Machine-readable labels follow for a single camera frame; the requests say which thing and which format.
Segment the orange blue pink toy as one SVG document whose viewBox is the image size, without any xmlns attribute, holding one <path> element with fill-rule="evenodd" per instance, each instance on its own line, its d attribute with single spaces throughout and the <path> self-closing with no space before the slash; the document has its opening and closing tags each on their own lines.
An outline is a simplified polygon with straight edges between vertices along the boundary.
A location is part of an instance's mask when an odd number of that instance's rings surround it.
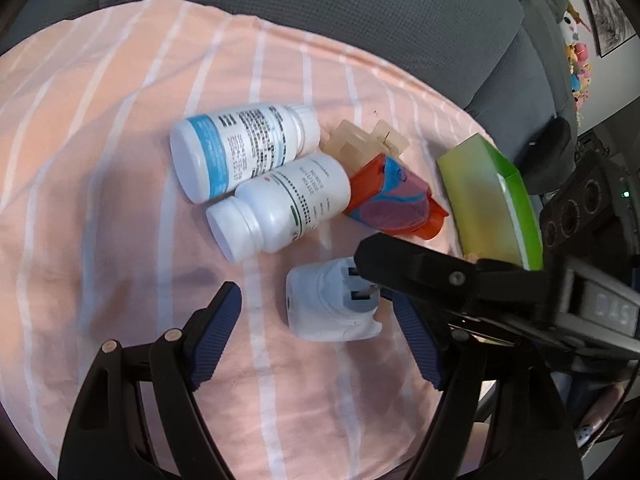
<svg viewBox="0 0 640 480">
<path fill-rule="evenodd" d="M 345 214 L 385 234 L 431 240 L 449 217 L 428 183 L 390 156 L 378 154 L 349 183 Z"/>
</svg>

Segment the white power adapter plug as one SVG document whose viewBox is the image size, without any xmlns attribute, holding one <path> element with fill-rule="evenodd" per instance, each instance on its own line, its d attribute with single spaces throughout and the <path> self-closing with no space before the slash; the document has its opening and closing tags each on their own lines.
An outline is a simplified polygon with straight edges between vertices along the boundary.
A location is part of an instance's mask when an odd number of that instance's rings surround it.
<svg viewBox="0 0 640 480">
<path fill-rule="evenodd" d="M 296 266 L 285 280 L 288 328 L 313 342 L 371 339 L 382 332 L 375 319 L 380 289 L 365 280 L 353 258 Z"/>
</svg>

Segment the translucent plastic clip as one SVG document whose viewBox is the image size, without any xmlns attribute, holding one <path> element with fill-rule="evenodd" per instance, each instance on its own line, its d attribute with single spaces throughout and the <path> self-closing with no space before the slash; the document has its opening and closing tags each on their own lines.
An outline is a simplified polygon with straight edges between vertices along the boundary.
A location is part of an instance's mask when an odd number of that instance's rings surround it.
<svg viewBox="0 0 640 480">
<path fill-rule="evenodd" d="M 396 160 L 409 141 L 390 124 L 379 120 L 371 132 L 343 120 L 320 144 L 321 151 L 335 158 L 351 176 L 379 154 Z"/>
</svg>

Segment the white bottle green label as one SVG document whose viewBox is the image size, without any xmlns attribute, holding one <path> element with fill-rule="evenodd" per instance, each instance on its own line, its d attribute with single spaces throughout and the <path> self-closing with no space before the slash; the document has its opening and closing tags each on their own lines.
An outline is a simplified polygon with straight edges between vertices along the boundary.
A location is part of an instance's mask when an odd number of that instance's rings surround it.
<svg viewBox="0 0 640 480">
<path fill-rule="evenodd" d="M 222 254 L 238 264 L 261 252 L 280 252 L 349 202 L 343 166 L 317 152 L 240 184 L 206 209 L 206 219 Z"/>
</svg>

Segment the white bottle blue label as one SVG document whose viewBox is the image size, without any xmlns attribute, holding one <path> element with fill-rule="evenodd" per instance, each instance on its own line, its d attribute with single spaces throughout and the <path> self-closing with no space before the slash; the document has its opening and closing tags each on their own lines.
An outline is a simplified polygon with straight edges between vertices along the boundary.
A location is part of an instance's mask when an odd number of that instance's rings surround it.
<svg viewBox="0 0 640 480">
<path fill-rule="evenodd" d="M 241 183 L 313 152 L 320 125 L 309 105 L 254 103 L 177 122 L 169 135 L 186 197 L 204 204 Z"/>
</svg>

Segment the green cardboard box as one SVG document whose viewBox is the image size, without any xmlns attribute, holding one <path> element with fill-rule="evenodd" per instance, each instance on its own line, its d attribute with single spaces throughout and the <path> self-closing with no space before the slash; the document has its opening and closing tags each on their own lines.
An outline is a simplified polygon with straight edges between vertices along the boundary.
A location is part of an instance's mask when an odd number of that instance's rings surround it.
<svg viewBox="0 0 640 480">
<path fill-rule="evenodd" d="M 518 168 L 478 133 L 437 165 L 466 256 L 529 271 L 544 266 L 538 220 Z"/>
</svg>

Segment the black sofa cushion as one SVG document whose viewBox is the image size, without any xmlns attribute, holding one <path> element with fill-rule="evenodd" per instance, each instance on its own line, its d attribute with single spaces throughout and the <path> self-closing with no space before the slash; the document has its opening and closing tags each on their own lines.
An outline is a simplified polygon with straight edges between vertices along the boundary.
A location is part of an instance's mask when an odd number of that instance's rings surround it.
<svg viewBox="0 0 640 480">
<path fill-rule="evenodd" d="M 529 195 L 557 190 L 573 171 L 570 124 L 555 117 L 521 149 L 515 159 Z"/>
</svg>

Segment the colourful plush toys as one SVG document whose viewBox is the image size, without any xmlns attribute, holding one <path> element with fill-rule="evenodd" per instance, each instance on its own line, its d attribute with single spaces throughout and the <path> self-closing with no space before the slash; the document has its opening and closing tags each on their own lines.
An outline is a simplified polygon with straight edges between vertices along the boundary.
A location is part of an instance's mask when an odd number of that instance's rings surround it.
<svg viewBox="0 0 640 480">
<path fill-rule="evenodd" d="M 592 76 L 588 46 L 579 38 L 579 27 L 583 27 L 586 32 L 589 32 L 588 25 L 582 20 L 574 6 L 569 3 L 562 16 L 562 21 L 560 21 L 560 29 L 570 70 L 570 90 L 572 90 L 575 108 L 578 112 L 589 99 Z"/>
</svg>

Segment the grey green sofa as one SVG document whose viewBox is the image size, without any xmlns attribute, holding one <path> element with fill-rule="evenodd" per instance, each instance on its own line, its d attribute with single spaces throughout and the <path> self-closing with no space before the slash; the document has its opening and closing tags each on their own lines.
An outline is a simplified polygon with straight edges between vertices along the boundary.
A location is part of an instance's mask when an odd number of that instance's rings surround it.
<svg viewBox="0 0 640 480">
<path fill-rule="evenodd" d="M 2 48 L 66 18 L 133 1 L 1 0 Z M 563 117 L 574 162 L 577 120 L 560 29 L 568 0 L 188 1 L 384 58 L 463 108 L 514 165 L 531 138 Z"/>
</svg>

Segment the black framed picture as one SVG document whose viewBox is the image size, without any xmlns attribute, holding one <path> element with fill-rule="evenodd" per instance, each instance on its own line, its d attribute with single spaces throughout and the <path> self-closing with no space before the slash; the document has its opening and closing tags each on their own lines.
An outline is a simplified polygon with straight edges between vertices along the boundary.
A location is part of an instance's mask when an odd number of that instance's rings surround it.
<svg viewBox="0 0 640 480">
<path fill-rule="evenodd" d="M 637 36 L 617 0 L 584 0 L 600 58 Z"/>
</svg>

